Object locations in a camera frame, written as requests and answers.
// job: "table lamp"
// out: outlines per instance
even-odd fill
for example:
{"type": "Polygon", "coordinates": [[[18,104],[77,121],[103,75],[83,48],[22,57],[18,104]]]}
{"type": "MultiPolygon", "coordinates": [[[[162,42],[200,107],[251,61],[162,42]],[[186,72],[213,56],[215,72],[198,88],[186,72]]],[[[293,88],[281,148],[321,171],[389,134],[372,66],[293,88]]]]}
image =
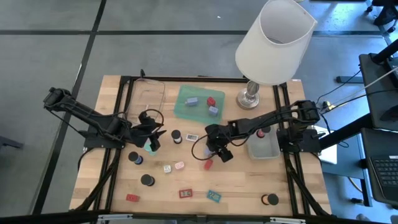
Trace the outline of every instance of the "table lamp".
{"type": "Polygon", "coordinates": [[[240,107],[259,104],[259,84],[278,85],[293,77],[316,24],[293,0],[267,1],[236,50],[236,65],[250,80],[236,97],[240,107]]]}

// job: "wooden table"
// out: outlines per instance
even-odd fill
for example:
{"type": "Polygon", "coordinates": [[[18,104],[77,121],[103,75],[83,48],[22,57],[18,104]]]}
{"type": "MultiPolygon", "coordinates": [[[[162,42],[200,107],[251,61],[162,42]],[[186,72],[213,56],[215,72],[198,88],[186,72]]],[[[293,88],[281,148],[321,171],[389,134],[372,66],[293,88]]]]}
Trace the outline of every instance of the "wooden table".
{"type": "MultiPolygon", "coordinates": [[[[96,111],[111,114],[118,92],[120,76],[104,76],[99,90],[96,111]]],[[[260,86],[261,102],[254,110],[242,110],[235,101],[236,94],[245,87],[244,83],[220,82],[165,82],[165,103],[162,113],[165,117],[164,127],[167,132],[160,137],[160,149],[155,156],[128,144],[121,153],[119,170],[114,189],[111,211],[126,213],[174,213],[174,214],[209,214],[209,215],[292,215],[286,171],[283,155],[278,159],[251,160],[244,146],[228,149],[234,158],[223,163],[219,157],[214,157],[213,166],[209,171],[203,169],[205,162],[195,160],[191,155],[192,142],[183,140],[181,144],[172,141],[170,133],[179,129],[183,138],[190,134],[202,136],[205,125],[202,123],[179,119],[173,114],[174,104],[178,96],[180,85],[188,84],[225,92],[223,121],[239,118],[254,118],[275,110],[274,94],[271,86],[260,86]],[[140,166],[128,160],[128,154],[136,151],[144,158],[140,166]],[[184,161],[183,170],[175,170],[174,164],[184,161]],[[171,165],[173,171],[165,174],[164,165],[171,165]],[[140,178],[143,174],[150,174],[155,178],[155,185],[142,185],[140,178]],[[180,199],[178,191],[193,189],[193,197],[180,199]],[[222,195],[220,203],[207,199],[209,190],[222,195]],[[261,203],[261,195],[277,194],[279,204],[265,206],[261,203]],[[126,201],[127,194],[141,197],[139,202],[126,201]]],[[[287,83],[289,98],[293,103],[303,100],[304,92],[300,80],[287,83]]],[[[283,94],[280,93],[283,105],[283,94]]],[[[198,156],[203,156],[205,140],[195,146],[198,156]]],[[[98,181],[104,149],[94,149],[81,162],[80,171],[73,191],[70,208],[79,206],[88,196],[98,181]]],[[[327,212],[330,212],[328,196],[323,180],[319,160],[309,153],[301,153],[301,161],[305,183],[309,191],[327,212]]],[[[302,211],[300,191],[296,186],[298,209],[302,211]]],[[[103,191],[100,208],[104,207],[108,187],[103,191]]]]}

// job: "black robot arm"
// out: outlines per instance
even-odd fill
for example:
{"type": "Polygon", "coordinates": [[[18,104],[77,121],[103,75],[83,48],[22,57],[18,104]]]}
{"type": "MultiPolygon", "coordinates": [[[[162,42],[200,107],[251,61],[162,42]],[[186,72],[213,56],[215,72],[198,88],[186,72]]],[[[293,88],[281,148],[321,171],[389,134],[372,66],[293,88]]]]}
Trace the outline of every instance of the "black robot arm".
{"type": "Polygon", "coordinates": [[[247,140],[258,129],[289,121],[292,125],[288,129],[278,132],[279,144],[298,146],[305,138],[303,134],[307,127],[315,124],[319,119],[318,110],[314,102],[308,100],[296,101],[292,105],[283,106],[280,110],[272,111],[257,118],[228,121],[225,126],[211,124],[205,128],[208,135],[206,145],[211,152],[217,153],[221,160],[226,162],[233,158],[232,153],[226,148],[233,140],[247,140]]]}
{"type": "Polygon", "coordinates": [[[149,138],[151,143],[150,148],[152,151],[156,151],[160,147],[158,138],[165,132],[158,132],[163,124],[156,123],[155,119],[148,116],[145,111],[138,117],[141,123],[137,126],[132,126],[130,121],[118,116],[118,114],[123,112],[102,115],[88,106],[77,102],[68,90],[61,88],[53,87],[50,89],[50,93],[44,99],[44,108],[50,112],[64,111],[70,113],[89,124],[96,132],[79,131],[85,138],[96,135],[105,141],[118,142],[122,145],[127,142],[137,147],[144,147],[149,138]]]}

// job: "concrete floor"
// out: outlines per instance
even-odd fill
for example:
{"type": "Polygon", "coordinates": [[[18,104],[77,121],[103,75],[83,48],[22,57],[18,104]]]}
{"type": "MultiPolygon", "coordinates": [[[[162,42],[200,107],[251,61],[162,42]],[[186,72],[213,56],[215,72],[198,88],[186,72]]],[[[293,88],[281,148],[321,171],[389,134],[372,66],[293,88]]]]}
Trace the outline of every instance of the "concrete floor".
{"type": "MultiPolygon", "coordinates": [[[[248,30],[265,0],[113,0],[106,3],[99,30],[248,30]]],[[[377,31],[375,12],[364,14],[365,2],[300,3],[320,31],[377,31]]],[[[91,30],[99,0],[0,1],[0,30],[91,30]]],[[[234,52],[242,35],[97,35],[78,100],[94,106],[103,75],[241,77],[234,52]]],[[[87,35],[0,35],[0,135],[25,144],[0,151],[0,216],[25,215],[50,154],[59,120],[42,108],[51,86],[71,89],[88,41],[87,35]]],[[[336,86],[338,75],[353,75],[358,55],[386,46],[380,35],[315,36],[295,78],[302,79],[306,97],[336,86]]],[[[325,99],[334,101],[362,85],[346,85],[325,99]]],[[[366,99],[327,115],[332,129],[366,114],[366,99]]],[[[72,119],[78,129],[86,125],[72,119]]],[[[69,129],[45,202],[44,212],[67,211],[77,175],[83,139],[69,129]]],[[[365,208],[348,202],[359,197],[343,177],[325,174],[332,211],[339,217],[363,213],[373,221],[389,222],[398,214],[375,203],[365,208]]]]}

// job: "keyboard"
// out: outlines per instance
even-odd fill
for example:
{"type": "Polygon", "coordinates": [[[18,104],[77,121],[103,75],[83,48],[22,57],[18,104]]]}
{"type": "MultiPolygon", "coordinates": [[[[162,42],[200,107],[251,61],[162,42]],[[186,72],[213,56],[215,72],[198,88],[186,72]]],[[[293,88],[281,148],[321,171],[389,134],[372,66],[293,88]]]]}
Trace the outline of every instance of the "keyboard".
{"type": "Polygon", "coordinates": [[[371,163],[376,171],[376,178],[383,196],[388,199],[396,199],[396,192],[398,191],[398,156],[371,157],[371,163]]]}

